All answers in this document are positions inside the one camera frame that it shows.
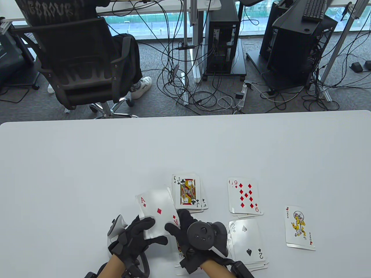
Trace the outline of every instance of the card pile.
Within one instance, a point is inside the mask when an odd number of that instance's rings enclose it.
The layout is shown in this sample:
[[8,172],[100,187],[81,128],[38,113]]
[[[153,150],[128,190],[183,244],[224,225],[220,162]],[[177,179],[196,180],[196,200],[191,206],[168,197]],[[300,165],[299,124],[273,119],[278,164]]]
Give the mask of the card pile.
[[231,177],[227,180],[229,211],[238,218],[263,215],[258,183],[253,179]]
[[242,261],[249,271],[268,267],[268,259],[256,219],[231,221],[227,232],[227,247],[232,260]]
[[183,173],[172,176],[171,193],[176,209],[185,208],[191,213],[203,212],[209,206],[206,200],[201,179],[194,173]]
[[285,207],[285,234],[288,247],[315,251],[312,238],[311,222],[306,218],[305,210],[299,206]]

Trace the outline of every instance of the black computer case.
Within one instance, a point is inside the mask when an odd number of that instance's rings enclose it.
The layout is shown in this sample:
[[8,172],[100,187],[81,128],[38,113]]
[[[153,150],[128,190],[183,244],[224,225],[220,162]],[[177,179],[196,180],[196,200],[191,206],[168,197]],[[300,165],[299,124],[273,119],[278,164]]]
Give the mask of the black computer case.
[[234,1],[220,0],[221,9],[210,11],[206,21],[204,61],[205,74],[230,74],[236,54],[239,24]]

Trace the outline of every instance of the forearm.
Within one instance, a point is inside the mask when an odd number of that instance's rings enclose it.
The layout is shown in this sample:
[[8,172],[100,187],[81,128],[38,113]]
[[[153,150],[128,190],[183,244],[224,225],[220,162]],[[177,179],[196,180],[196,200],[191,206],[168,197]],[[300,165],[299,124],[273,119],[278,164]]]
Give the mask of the forearm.
[[98,278],[121,278],[125,270],[124,263],[116,255],[112,255]]
[[201,264],[201,267],[210,278],[236,278],[226,267],[211,260]]

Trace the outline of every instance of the chair base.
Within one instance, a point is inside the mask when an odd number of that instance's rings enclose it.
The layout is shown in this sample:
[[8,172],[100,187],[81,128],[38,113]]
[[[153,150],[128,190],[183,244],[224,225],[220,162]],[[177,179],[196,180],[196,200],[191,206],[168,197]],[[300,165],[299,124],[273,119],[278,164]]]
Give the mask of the chair base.
[[123,104],[124,102],[128,103],[128,105],[132,105],[132,100],[127,97],[120,98],[118,103],[115,103],[112,108],[109,107],[107,102],[101,102],[100,105],[97,103],[92,103],[89,105],[89,108],[93,112],[100,112],[102,113],[101,116],[96,117],[95,119],[120,119],[120,118],[138,118],[135,115],[130,114],[122,114],[116,113],[116,110]]

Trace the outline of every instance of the playing card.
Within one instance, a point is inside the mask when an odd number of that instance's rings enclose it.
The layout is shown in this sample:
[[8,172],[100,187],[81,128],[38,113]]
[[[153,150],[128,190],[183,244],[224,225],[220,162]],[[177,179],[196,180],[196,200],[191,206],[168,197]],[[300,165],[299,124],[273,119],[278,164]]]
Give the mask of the playing card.
[[229,222],[234,255],[244,264],[264,262],[265,252],[256,219],[241,219]]
[[253,179],[228,178],[229,210],[233,214],[261,215],[258,184]]
[[173,175],[176,209],[202,209],[200,177],[195,174]]
[[315,250],[312,238],[311,220],[299,206],[285,207],[285,234],[289,247]]
[[140,219],[150,216],[156,220],[155,225],[144,234],[145,239],[169,234],[165,230],[166,223],[180,227],[179,217],[167,188],[147,191],[137,195],[136,199],[143,212]]

